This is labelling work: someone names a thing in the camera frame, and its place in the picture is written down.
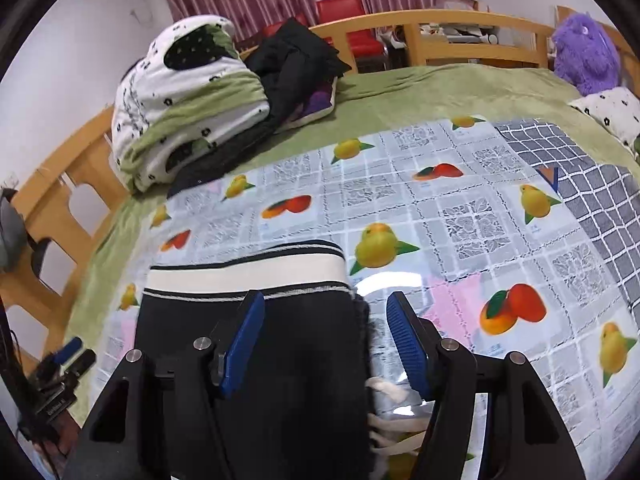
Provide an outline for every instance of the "blue rubber pad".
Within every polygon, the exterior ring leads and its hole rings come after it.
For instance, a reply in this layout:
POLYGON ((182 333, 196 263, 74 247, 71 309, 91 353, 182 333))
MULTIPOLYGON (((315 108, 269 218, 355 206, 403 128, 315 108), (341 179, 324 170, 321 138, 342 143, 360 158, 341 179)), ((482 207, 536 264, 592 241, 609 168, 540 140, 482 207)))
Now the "blue rubber pad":
POLYGON ((411 328, 400 303, 395 297, 386 300, 386 322, 400 354, 402 366, 411 387, 425 400, 430 400, 430 387, 427 381, 427 354, 411 328))
POLYGON ((79 337, 75 337, 54 354, 53 361, 57 365, 63 365, 81 348, 82 340, 79 337))
POLYGON ((242 384, 246 365, 254 350, 258 334, 264 321, 264 296, 258 293, 247 311, 236 338, 229 347, 225 359, 225 377, 220 383, 220 392, 227 399, 242 384))

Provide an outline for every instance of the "stuffed animal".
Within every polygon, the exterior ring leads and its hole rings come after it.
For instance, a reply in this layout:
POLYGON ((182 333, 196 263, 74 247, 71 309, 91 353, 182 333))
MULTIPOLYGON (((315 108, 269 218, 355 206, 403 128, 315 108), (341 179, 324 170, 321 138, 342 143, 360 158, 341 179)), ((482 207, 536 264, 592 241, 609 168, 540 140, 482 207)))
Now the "stuffed animal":
POLYGON ((554 73, 583 96, 618 86, 620 56, 602 26, 586 14, 572 14, 552 38, 558 51, 554 73))

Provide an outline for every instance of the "gray checkered cloth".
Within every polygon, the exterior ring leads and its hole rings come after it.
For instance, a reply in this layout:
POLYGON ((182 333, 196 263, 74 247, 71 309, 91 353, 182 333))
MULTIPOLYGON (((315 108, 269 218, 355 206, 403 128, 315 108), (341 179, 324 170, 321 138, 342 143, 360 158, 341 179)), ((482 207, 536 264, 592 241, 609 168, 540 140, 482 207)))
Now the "gray checkered cloth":
POLYGON ((596 164, 554 124, 495 124, 527 163, 558 166, 558 194, 604 259, 636 321, 640 319, 640 187, 627 168, 596 164))

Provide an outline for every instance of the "wooden headboard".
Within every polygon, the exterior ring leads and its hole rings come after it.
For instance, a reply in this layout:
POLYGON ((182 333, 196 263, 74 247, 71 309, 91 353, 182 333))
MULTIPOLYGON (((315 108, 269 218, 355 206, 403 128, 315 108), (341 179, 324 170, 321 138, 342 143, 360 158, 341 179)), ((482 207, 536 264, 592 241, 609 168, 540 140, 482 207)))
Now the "wooden headboard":
MULTIPOLYGON (((396 12, 380 12, 378 14, 364 14, 323 23, 311 27, 310 30, 321 38, 332 38, 334 47, 338 50, 341 60, 351 66, 348 73, 358 73, 353 53, 347 41, 347 33, 366 28, 395 27, 404 28, 405 43, 409 64, 411 66, 425 65, 428 60, 435 59, 481 59, 522 62, 538 67, 548 67, 547 40, 553 33, 553 28, 539 23, 530 22, 523 18, 479 12, 478 10, 451 9, 421 9, 399 10, 396 12), (494 27, 513 28, 532 35, 532 48, 494 44, 453 44, 440 41, 430 41, 420 34, 423 23, 468 23, 494 27)), ((255 48, 240 54, 245 59, 255 48)))
MULTIPOLYGON (((76 263, 62 295, 34 275, 31 248, 23 251, 13 272, 0 274, 0 296, 4 306, 20 305, 49 330, 45 353, 63 343, 71 307, 89 258, 107 231, 114 211, 129 195, 109 166, 112 115, 113 107, 106 108, 72 134, 40 165, 12 200, 34 240, 51 238, 76 263), (93 236, 69 211, 72 189, 63 175, 76 186, 92 186, 110 211, 93 236)), ((22 357, 27 370, 37 361, 33 358, 39 358, 29 356, 24 349, 22 357)))
MULTIPOLYGON (((576 12, 576 10, 569 7, 557 6, 556 25, 559 25, 576 12)), ((636 54, 634 54, 634 51, 616 28, 613 28, 606 23, 601 23, 601 25, 611 38, 611 41, 613 41, 613 44, 616 46, 618 53, 620 54, 620 63, 622 64, 623 69, 628 73, 628 76, 633 83, 632 91, 636 95, 640 95, 640 61, 638 61, 636 54)))

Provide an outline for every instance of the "white pillowcase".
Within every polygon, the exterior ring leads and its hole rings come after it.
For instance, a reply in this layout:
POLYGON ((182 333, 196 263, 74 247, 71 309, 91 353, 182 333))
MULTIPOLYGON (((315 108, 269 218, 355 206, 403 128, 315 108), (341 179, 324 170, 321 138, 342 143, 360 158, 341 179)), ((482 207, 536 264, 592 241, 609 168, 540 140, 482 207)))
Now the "white pillowcase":
POLYGON ((636 154, 634 141, 640 135, 640 101, 623 86, 590 94, 569 106, 591 116, 631 153, 636 154))

